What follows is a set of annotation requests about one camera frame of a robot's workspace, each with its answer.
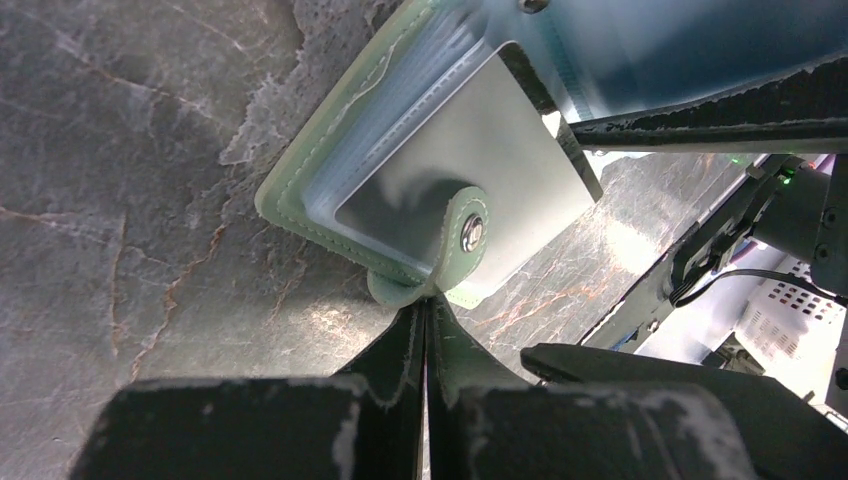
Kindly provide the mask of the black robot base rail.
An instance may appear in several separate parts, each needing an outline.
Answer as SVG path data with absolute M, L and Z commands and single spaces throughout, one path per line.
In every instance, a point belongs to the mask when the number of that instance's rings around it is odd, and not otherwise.
M 661 257 L 580 341 L 580 346 L 634 353 L 691 292 L 713 265 L 695 266 L 679 283 L 672 278 L 678 263 Z

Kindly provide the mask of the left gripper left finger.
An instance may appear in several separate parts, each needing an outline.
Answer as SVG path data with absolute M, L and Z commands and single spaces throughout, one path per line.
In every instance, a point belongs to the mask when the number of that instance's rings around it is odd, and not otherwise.
M 74 479 L 418 479 L 425 322 L 421 305 L 337 372 L 171 378 L 119 390 Z

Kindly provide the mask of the green card holder wallet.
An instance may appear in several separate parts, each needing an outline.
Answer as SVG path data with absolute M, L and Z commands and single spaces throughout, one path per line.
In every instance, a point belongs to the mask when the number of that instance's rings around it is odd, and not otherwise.
M 847 145 L 843 1 L 407 1 L 260 185 L 381 304 L 501 288 L 603 191 L 600 153 Z

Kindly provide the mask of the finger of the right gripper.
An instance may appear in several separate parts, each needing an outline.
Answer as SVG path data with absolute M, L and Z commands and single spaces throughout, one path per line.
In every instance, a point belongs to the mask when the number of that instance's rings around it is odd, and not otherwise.
M 835 56 L 693 102 L 582 121 L 586 150 L 683 153 L 844 153 L 847 59 Z

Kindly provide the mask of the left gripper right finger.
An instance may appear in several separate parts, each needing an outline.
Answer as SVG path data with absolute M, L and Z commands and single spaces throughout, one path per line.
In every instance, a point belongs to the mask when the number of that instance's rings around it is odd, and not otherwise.
M 495 359 L 447 301 L 425 303 L 435 479 L 752 479 L 718 399 L 655 382 L 535 386 Z

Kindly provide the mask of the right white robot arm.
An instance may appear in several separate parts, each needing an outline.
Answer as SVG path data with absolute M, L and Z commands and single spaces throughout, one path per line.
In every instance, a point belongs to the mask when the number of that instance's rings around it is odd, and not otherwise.
M 847 297 L 847 58 L 681 105 L 576 123 L 606 151 L 759 153 L 742 183 L 640 279 L 638 295 L 683 307 L 748 238 L 811 266 L 810 287 Z

